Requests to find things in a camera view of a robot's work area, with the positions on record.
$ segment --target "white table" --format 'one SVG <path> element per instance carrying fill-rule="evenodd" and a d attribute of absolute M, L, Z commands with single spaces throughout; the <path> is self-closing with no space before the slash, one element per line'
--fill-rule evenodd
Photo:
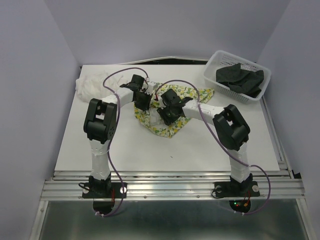
<path fill-rule="evenodd" d="M 182 79 L 198 88 L 205 87 L 201 77 L 203 65 L 136 66 L 146 70 L 153 82 Z M 111 74 L 127 67 L 132 65 L 84 65 L 81 76 L 98 74 L 103 70 Z M 144 76 L 139 70 L 129 70 L 122 74 L 128 79 L 131 79 L 133 74 Z M 245 105 L 215 92 L 208 104 L 222 107 L 236 105 L 251 129 L 247 146 L 250 164 L 259 165 L 266 171 L 279 171 L 260 102 Z M 90 144 L 83 131 L 87 109 L 88 103 L 82 102 L 75 94 L 55 171 L 91 170 Z M 135 118 L 133 103 L 121 108 L 110 155 L 119 171 L 230 171 L 229 157 L 221 150 L 202 121 L 192 119 L 172 138 L 160 137 L 142 126 Z"/>

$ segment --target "plastic basket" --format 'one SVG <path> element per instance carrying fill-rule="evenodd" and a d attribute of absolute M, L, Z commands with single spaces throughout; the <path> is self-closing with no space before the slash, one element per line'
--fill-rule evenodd
<path fill-rule="evenodd" d="M 250 70 L 250 71 L 258 71 L 258 70 L 263 70 L 264 72 L 264 80 L 263 82 L 259 85 L 259 88 L 261 89 L 261 92 L 259 95 L 254 98 L 250 97 L 245 94 L 239 94 L 234 91 L 231 91 L 229 87 L 224 86 L 218 82 L 216 82 L 216 71 L 220 68 L 223 67 L 229 67 L 235 64 L 241 64 L 241 69 L 245 70 Z M 250 104 L 250 103 L 255 103 L 259 101 L 262 96 L 264 95 L 267 86 L 270 82 L 271 78 L 271 71 L 259 64 L 256 64 L 252 61 L 248 61 L 242 57 L 233 55 L 231 53 L 228 53 L 226 51 L 216 51 L 215 54 L 210 58 L 210 60 L 207 62 L 205 65 L 204 71 L 203 71 L 203 77 L 205 84 L 209 88 L 215 89 L 217 92 L 220 92 L 224 95 L 227 95 L 233 99 L 236 99 L 237 101 L 244 103 L 244 104 Z"/>

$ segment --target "gray wall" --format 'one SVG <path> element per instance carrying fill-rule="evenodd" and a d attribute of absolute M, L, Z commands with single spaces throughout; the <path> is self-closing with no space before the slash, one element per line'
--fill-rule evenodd
<path fill-rule="evenodd" d="M 320 238 L 320 1 L 292 0 L 258 62 L 272 71 L 266 100 Z"/>
<path fill-rule="evenodd" d="M 289 0 L 45 0 L 81 64 L 225 50 L 257 61 Z"/>
<path fill-rule="evenodd" d="M 78 63 L 43 0 L 0 1 L 0 239 L 28 239 Z"/>

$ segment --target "yellow floral cloth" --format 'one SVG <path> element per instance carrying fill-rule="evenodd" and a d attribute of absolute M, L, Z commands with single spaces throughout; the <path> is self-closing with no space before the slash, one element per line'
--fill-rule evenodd
<path fill-rule="evenodd" d="M 186 87 L 186 86 L 173 85 L 173 84 L 166 84 L 163 87 L 161 87 L 157 92 L 157 95 L 161 96 L 161 94 L 166 92 L 168 89 L 173 89 L 177 93 L 177 95 L 180 96 L 180 98 L 182 99 L 185 97 L 191 97 L 195 99 L 197 97 L 197 93 L 193 88 Z M 198 91 L 200 93 L 201 103 L 208 102 L 214 94 L 214 90 L 210 88 L 198 89 Z M 152 97 L 150 102 L 150 108 L 158 108 L 158 107 L 159 107 L 159 103 L 154 99 L 154 97 Z M 150 129 L 154 134 L 161 137 L 166 137 L 166 138 L 172 138 L 173 135 L 175 135 L 184 125 L 186 125 L 187 122 L 190 121 L 190 118 L 181 116 L 169 126 L 164 124 L 162 127 L 159 125 L 151 126 L 150 125 L 151 115 L 149 111 L 142 111 L 134 107 L 134 115 L 142 125 Z"/>

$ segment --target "dark gray floor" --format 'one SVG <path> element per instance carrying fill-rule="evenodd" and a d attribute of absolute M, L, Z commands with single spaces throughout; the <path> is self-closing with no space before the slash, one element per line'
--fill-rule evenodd
<path fill-rule="evenodd" d="M 255 200 L 252 209 L 262 201 Z M 42 240 L 305 240 L 295 200 L 271 200 L 258 214 L 222 209 L 227 201 L 124 202 L 101 218 L 92 202 L 50 202 Z"/>

